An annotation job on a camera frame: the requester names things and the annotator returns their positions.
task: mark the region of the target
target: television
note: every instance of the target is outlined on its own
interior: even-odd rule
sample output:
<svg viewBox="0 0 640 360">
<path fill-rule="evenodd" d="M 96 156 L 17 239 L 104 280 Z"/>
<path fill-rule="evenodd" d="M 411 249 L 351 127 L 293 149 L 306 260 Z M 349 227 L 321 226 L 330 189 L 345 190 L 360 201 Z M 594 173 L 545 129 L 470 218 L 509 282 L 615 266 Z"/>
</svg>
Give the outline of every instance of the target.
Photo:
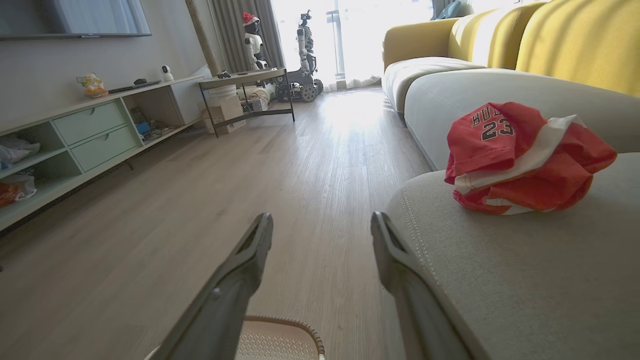
<svg viewBox="0 0 640 360">
<path fill-rule="evenodd" d="M 150 35 L 140 0 L 0 0 L 0 40 Z"/>
</svg>

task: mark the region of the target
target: floor board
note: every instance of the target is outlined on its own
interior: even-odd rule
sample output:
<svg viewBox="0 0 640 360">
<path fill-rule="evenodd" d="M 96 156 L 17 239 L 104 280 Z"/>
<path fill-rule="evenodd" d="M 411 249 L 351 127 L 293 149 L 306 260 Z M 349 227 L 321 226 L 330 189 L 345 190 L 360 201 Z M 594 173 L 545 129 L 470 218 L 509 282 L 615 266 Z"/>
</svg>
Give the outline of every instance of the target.
<svg viewBox="0 0 640 360">
<path fill-rule="evenodd" d="M 142 360 L 268 211 L 248 312 L 309 323 L 328 359 L 402 359 L 369 219 L 426 162 L 380 88 L 294 106 L 182 133 L 0 240 L 0 358 Z"/>
</svg>

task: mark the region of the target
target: santa hat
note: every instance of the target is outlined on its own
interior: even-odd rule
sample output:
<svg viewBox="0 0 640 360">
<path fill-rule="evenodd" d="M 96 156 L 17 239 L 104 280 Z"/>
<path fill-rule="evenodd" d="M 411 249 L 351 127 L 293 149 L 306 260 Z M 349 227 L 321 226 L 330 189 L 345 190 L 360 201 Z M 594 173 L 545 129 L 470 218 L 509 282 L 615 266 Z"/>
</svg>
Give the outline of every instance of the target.
<svg viewBox="0 0 640 360">
<path fill-rule="evenodd" d="M 250 13 L 243 13 L 242 15 L 242 25 L 249 26 L 254 22 L 260 22 L 257 16 L 251 15 Z"/>
</svg>

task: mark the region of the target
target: security camera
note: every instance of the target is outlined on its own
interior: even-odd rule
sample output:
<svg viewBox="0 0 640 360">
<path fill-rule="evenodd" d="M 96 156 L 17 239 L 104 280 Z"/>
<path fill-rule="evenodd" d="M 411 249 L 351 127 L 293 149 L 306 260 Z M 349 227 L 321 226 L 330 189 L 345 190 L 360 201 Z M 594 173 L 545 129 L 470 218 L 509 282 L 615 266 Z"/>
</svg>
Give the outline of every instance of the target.
<svg viewBox="0 0 640 360">
<path fill-rule="evenodd" d="M 171 68 L 166 65 L 162 65 L 162 73 L 165 81 L 173 80 L 173 75 L 171 75 Z"/>
</svg>

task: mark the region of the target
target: tv stand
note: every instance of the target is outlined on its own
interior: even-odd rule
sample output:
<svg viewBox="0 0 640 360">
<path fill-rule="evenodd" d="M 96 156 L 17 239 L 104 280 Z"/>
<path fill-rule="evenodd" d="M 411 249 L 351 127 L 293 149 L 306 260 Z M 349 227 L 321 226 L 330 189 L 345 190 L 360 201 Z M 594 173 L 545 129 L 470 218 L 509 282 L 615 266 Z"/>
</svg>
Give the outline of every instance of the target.
<svg viewBox="0 0 640 360">
<path fill-rule="evenodd" d="M 40 151 L 0 170 L 1 182 L 20 170 L 33 169 L 37 189 L 32 198 L 0 208 L 0 231 L 200 121 L 204 100 L 198 82 L 202 80 L 202 76 L 195 76 L 168 81 L 87 100 L 36 117 L 2 122 L 0 136 L 15 134 L 39 142 Z M 147 118 L 175 128 L 159 138 L 143 141 L 130 114 L 131 108 L 139 108 Z"/>
</svg>

